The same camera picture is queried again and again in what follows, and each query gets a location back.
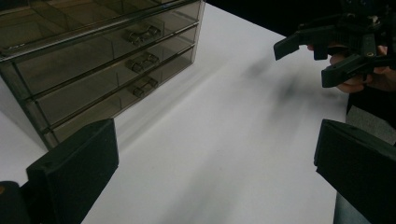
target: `white tabletop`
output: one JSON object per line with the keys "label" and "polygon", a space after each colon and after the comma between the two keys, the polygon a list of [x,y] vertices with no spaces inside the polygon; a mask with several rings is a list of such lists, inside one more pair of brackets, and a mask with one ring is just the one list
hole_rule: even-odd
{"label": "white tabletop", "polygon": [[[83,223],[332,223],[313,160],[347,96],[305,48],[275,61],[282,38],[206,4],[195,63],[116,117],[120,167]],[[0,115],[0,179],[22,183],[43,152]]]}

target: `human hand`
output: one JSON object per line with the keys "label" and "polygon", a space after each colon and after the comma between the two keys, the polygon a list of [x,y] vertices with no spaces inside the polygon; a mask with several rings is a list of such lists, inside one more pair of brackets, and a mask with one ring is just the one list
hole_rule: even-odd
{"label": "human hand", "polygon": [[[334,47],[343,47],[337,44],[331,44],[329,48]],[[309,50],[313,50],[312,45],[308,45]],[[377,47],[378,55],[386,55],[387,47],[378,46]],[[330,64],[339,63],[345,59],[347,56],[346,52],[340,52],[334,54],[330,58]],[[386,67],[376,67],[372,74],[361,74],[356,75],[353,78],[347,80],[346,82],[337,86],[340,91],[346,93],[353,93],[362,91],[364,86],[372,87],[375,89],[379,89],[381,91],[396,91],[396,71],[391,70],[388,66]]]}

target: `drawer handle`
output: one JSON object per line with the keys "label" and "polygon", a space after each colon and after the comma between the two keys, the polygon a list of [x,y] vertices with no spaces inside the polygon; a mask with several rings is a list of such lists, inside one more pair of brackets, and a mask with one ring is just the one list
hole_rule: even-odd
{"label": "drawer handle", "polygon": [[150,67],[154,66],[160,59],[154,54],[145,53],[129,62],[132,71],[141,74],[149,70]]}
{"label": "drawer handle", "polygon": [[161,36],[161,30],[155,26],[150,25],[147,30],[143,32],[132,32],[128,36],[128,41],[135,46],[141,46],[144,42],[150,39]]}

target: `dark background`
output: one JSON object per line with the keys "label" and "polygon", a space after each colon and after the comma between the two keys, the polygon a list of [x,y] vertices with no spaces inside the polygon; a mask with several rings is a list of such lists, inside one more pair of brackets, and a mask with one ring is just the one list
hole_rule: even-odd
{"label": "dark background", "polygon": [[338,0],[206,0],[247,21],[281,35],[291,35],[298,24],[342,12]]}

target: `plastic drawer unit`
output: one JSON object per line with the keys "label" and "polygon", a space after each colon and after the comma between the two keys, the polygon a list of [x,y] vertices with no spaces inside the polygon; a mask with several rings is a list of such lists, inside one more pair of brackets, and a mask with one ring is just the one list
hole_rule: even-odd
{"label": "plastic drawer unit", "polygon": [[0,72],[48,149],[193,63],[203,0],[6,1]]}

